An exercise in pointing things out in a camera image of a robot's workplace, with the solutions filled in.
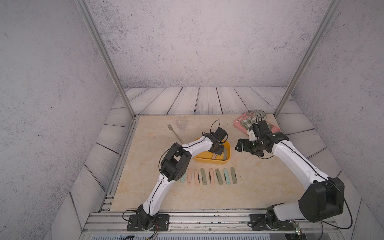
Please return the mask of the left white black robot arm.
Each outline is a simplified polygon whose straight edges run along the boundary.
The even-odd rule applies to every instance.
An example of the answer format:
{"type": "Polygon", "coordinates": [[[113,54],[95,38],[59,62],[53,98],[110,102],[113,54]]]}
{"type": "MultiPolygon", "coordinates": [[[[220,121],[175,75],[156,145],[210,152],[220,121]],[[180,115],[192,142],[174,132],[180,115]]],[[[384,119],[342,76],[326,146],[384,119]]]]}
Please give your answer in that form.
{"type": "Polygon", "coordinates": [[[227,132],[218,128],[216,132],[204,133],[191,143],[184,145],[174,143],[166,151],[165,157],[160,162],[157,184],[148,199],[137,209],[136,215],[144,228],[154,223],[165,196],[172,185],[186,173],[191,158],[203,152],[221,155],[224,150],[223,144],[227,139],[227,132]]]}

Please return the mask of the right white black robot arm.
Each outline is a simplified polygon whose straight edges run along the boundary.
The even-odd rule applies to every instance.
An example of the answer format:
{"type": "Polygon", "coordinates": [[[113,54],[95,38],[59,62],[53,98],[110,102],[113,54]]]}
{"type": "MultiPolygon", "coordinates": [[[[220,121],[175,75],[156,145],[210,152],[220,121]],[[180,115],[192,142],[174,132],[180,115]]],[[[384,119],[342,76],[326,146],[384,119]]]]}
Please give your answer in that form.
{"type": "Polygon", "coordinates": [[[272,205],[267,209],[267,225],[276,228],[282,222],[308,220],[316,223],[343,213],[345,185],[331,178],[302,155],[281,132],[264,135],[254,141],[239,139],[238,152],[262,157],[268,152],[278,157],[298,178],[305,192],[295,203],[272,205]]]}

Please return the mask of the grey green folding knife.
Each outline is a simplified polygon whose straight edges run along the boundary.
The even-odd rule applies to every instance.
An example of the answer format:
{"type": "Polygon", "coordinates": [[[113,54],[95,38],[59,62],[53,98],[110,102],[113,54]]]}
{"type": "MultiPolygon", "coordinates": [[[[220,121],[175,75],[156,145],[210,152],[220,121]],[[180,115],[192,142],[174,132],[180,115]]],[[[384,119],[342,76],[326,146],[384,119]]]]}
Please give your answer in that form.
{"type": "Polygon", "coordinates": [[[220,186],[223,185],[224,182],[223,182],[223,178],[222,178],[220,170],[219,169],[215,169],[215,173],[216,173],[219,185],[220,186]]]}

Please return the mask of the olive green folding knife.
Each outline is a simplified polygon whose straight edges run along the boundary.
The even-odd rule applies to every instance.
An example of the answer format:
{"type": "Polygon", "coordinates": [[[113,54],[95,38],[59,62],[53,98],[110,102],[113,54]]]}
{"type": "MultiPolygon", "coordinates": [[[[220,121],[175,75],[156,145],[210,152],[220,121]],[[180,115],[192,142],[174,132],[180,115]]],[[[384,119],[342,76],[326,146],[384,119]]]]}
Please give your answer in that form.
{"type": "Polygon", "coordinates": [[[207,185],[207,177],[206,177],[206,172],[205,172],[205,169],[201,168],[201,175],[202,175],[202,182],[203,182],[203,185],[207,185]]]}

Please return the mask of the sage folding knife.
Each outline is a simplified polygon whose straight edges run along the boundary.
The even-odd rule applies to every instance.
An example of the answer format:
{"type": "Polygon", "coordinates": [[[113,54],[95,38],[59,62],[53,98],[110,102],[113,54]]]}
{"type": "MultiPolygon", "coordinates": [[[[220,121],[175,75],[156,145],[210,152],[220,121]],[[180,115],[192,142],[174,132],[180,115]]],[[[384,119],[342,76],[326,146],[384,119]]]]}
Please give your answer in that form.
{"type": "Polygon", "coordinates": [[[231,176],[232,176],[232,181],[233,184],[237,184],[237,175],[236,175],[236,170],[234,167],[231,167],[231,176]]]}

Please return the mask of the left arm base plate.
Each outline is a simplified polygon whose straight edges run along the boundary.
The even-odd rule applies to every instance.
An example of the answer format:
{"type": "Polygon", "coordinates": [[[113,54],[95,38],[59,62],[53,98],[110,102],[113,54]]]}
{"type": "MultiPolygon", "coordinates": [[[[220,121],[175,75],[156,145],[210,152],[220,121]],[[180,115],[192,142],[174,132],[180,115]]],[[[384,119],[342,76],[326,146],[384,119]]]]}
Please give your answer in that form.
{"type": "Polygon", "coordinates": [[[139,216],[130,215],[128,219],[128,232],[149,232],[159,231],[167,232],[169,230],[170,215],[157,214],[151,218],[145,217],[140,219],[139,216]]]}

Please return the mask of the teal folding knife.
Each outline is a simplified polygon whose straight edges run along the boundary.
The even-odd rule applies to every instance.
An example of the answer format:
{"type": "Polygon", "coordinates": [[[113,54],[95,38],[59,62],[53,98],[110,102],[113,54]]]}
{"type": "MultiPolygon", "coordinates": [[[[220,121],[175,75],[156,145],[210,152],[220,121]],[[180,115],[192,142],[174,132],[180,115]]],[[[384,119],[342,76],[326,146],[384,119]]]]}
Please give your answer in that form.
{"type": "Polygon", "coordinates": [[[223,172],[224,172],[224,177],[225,177],[226,184],[230,185],[231,184],[231,180],[230,180],[230,176],[229,176],[228,170],[227,169],[223,169],[223,172]]]}

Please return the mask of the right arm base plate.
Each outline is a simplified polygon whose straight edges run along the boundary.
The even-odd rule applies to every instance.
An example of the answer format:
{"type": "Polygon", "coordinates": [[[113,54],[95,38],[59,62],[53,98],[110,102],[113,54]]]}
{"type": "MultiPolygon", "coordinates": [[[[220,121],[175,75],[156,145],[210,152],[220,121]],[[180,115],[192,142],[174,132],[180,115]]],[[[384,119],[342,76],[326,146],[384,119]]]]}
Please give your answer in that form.
{"type": "Polygon", "coordinates": [[[250,214],[250,221],[247,225],[253,231],[294,231],[295,227],[292,222],[274,222],[270,220],[266,214],[250,214]]]}

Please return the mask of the yellow plastic storage box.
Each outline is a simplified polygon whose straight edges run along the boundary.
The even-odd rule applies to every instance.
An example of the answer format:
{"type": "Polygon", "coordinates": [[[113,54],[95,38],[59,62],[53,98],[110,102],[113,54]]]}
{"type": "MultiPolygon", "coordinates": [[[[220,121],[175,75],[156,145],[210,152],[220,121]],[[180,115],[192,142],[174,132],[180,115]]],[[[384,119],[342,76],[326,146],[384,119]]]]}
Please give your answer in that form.
{"type": "Polygon", "coordinates": [[[224,150],[221,155],[214,155],[211,152],[205,151],[194,156],[194,160],[208,164],[226,164],[231,158],[231,144],[229,142],[225,142],[223,146],[224,150]]]}

